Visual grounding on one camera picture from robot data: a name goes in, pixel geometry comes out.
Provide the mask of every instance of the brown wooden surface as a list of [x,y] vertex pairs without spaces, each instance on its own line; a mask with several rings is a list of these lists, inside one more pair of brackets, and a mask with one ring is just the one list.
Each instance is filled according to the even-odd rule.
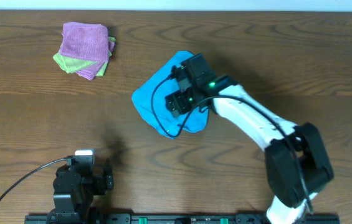
[[[52,59],[68,21],[110,27],[104,77],[66,74]],[[178,50],[203,52],[267,108],[323,136],[335,180],[314,201],[352,223],[352,14],[301,12],[0,11],[0,195],[46,162],[81,148],[110,156],[115,190],[95,204],[134,212],[265,210],[264,156],[233,124],[177,140],[146,124],[131,94]],[[58,165],[16,187],[0,223],[54,207]]]

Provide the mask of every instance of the microfiber cloth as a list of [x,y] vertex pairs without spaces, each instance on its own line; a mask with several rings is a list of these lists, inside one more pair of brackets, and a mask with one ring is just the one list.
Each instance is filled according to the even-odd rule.
[[[180,66],[180,63],[190,57],[193,54],[188,51],[177,52],[159,71],[157,71],[143,86],[137,89],[131,96],[131,100],[134,103],[137,111],[141,117],[152,127],[154,127],[160,134],[168,136],[159,126],[151,110],[151,95],[154,88],[163,81],[167,76],[170,75],[171,67],[173,65]],[[187,114],[180,115],[175,118],[169,110],[166,109],[165,96],[178,91],[179,87],[176,80],[168,80],[164,82],[156,91],[153,106],[155,113],[163,125],[163,127],[171,135],[176,135],[180,129],[181,123],[183,123]],[[196,133],[202,131],[206,127],[208,110],[203,113],[199,112],[199,108],[196,108],[187,120],[184,130],[190,133]]]
[[[112,56],[112,51],[115,46],[116,39],[114,37],[108,37],[108,47],[109,47],[109,57]],[[104,62],[103,65],[101,63],[90,61],[90,60],[82,60],[72,57],[66,57],[61,54],[56,53],[53,56],[54,60],[58,63],[59,67],[66,71],[67,73],[77,72],[80,76],[88,78],[89,80],[93,79],[94,76],[103,76],[105,69],[107,68],[108,62]],[[92,65],[98,64],[100,68],[94,67],[89,68]]]
[[108,29],[100,24],[67,22],[59,54],[82,60],[107,62],[109,59]]

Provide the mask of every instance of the blue cloth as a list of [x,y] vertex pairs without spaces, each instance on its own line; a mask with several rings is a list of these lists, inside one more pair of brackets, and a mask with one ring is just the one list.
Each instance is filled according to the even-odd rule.
[[[152,127],[154,127],[160,134],[169,137],[159,126],[151,110],[151,96],[154,88],[170,75],[171,67],[173,65],[180,66],[180,63],[192,57],[193,54],[188,51],[177,52],[159,71],[157,71],[143,86],[137,89],[131,96],[134,106],[140,113],[141,117]],[[180,115],[175,118],[169,110],[166,109],[165,96],[179,90],[177,81],[175,79],[164,82],[155,92],[153,98],[153,106],[155,113],[169,134],[176,135],[180,129],[181,124],[186,118],[187,114]],[[184,130],[190,133],[202,131],[206,127],[208,110],[203,113],[196,108],[187,120]]]

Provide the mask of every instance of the cable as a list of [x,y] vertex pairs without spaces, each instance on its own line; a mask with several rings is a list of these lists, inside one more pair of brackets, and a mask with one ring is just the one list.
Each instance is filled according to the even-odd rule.
[[298,157],[296,155],[296,150],[294,148],[294,146],[292,145],[292,143],[289,141],[289,138],[287,136],[287,134],[285,134],[285,132],[283,131],[283,129],[280,127],[280,125],[275,122],[269,115],[267,115],[266,113],[264,113],[262,110],[260,110],[258,107],[256,107],[255,105],[253,105],[251,102],[249,101],[246,101],[245,99],[242,99],[242,98],[238,98],[236,96],[224,96],[224,95],[220,95],[220,96],[210,96],[210,97],[207,97],[201,101],[199,101],[197,104],[195,104],[195,106],[191,109],[191,111],[188,112],[186,118],[184,119],[183,123],[181,124],[180,126],[180,129],[179,131],[177,132],[176,135],[172,135],[172,134],[169,134],[167,132],[167,130],[165,130],[165,128],[162,126],[162,124],[160,123],[156,113],[155,113],[155,110],[153,108],[153,97],[155,95],[155,92],[156,90],[159,88],[159,86],[161,86],[165,81],[169,80],[170,79],[170,76],[168,76],[167,78],[165,78],[162,82],[160,82],[156,87],[155,89],[153,90],[152,92],[152,96],[151,96],[151,109],[152,109],[152,113],[153,113],[153,116],[155,117],[156,121],[158,122],[159,126],[161,127],[161,129],[170,137],[172,138],[175,138],[177,136],[179,136],[181,134],[181,131],[183,131],[183,128],[189,118],[189,116],[191,115],[191,113],[203,102],[207,101],[207,100],[212,100],[212,99],[215,99],[215,98],[227,98],[227,99],[232,99],[232,100],[237,100],[239,102],[242,102],[242,103],[245,103],[246,105],[250,106],[251,108],[253,108],[254,110],[256,110],[259,114],[261,114],[265,119],[267,119],[268,121],[270,121],[270,123],[272,125],[275,126],[275,128],[280,132],[280,134],[283,136],[285,142],[287,143],[287,147],[289,148],[289,150],[292,152],[292,157],[293,157],[293,160],[295,161],[295,165],[296,165],[296,168],[297,168],[297,171],[298,171],[298,176],[299,176],[299,179],[300,179],[300,183],[302,184],[302,188],[303,188],[303,192],[305,193],[305,199],[306,199],[306,207],[307,209],[309,210],[309,212],[311,214],[313,214],[313,206],[312,206],[312,201],[310,199],[310,196],[309,196],[309,193],[308,193],[308,190],[307,190],[307,186],[306,186],[306,183],[305,183],[305,180],[304,180],[304,175],[303,175],[303,171],[302,171],[302,168],[300,167],[300,164],[299,164],[299,160],[298,160]]
[[54,214],[55,212],[55,208],[53,208],[48,214],[47,214],[47,219],[45,220],[45,224],[50,224],[51,223],[51,218],[52,218],[52,215]]
[[24,177],[22,177],[21,179],[19,179],[17,182],[15,182],[15,184],[13,184],[12,186],[10,186],[1,196],[0,196],[0,201],[14,188],[16,187],[19,183],[21,183],[24,179],[28,178],[30,175],[34,174],[35,172],[47,167],[47,166],[50,166],[52,164],[55,164],[56,162],[60,162],[60,161],[66,161],[67,158],[62,158],[62,159],[57,159],[57,160],[54,160],[52,162],[49,162],[47,163],[46,165],[43,165],[43,166],[40,166],[39,168],[31,171],[30,173],[26,174]]
[[307,205],[305,205],[305,209],[304,209],[302,215],[300,215],[300,218],[296,219],[293,224],[304,224],[306,214],[307,214]]

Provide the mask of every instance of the green cloth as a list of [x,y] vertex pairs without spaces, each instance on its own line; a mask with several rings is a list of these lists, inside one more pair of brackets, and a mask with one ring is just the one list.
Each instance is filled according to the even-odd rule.
[[[108,37],[108,40],[111,42],[116,41],[116,39],[114,37]],[[65,56],[59,54],[59,52],[56,53],[52,58],[55,60],[55,62],[57,62],[59,67],[67,73],[77,72],[81,69],[85,69],[85,68],[97,63],[95,61],[82,60],[82,59],[77,59],[77,58],[72,58],[72,57],[65,57]],[[103,74],[105,73],[105,70],[107,68],[107,65],[108,65],[108,62],[105,62],[102,65],[102,67],[99,69],[96,76],[103,76]]]
[[65,57],[59,54],[59,52],[56,53],[52,58],[57,62],[59,67],[67,73],[77,72],[81,69],[85,69],[97,63],[89,60],[80,60],[72,57]]

